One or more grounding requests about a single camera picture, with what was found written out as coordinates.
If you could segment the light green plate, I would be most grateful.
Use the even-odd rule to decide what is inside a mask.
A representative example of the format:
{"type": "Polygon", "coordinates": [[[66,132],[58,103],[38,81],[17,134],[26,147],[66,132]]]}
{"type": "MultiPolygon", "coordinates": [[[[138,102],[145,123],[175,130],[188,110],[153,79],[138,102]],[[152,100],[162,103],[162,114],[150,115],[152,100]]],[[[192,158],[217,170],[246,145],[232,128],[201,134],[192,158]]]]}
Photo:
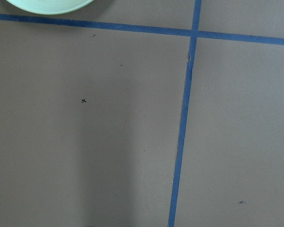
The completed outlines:
{"type": "Polygon", "coordinates": [[[77,11],[93,0],[8,0],[13,6],[41,15],[59,15],[77,11]]]}

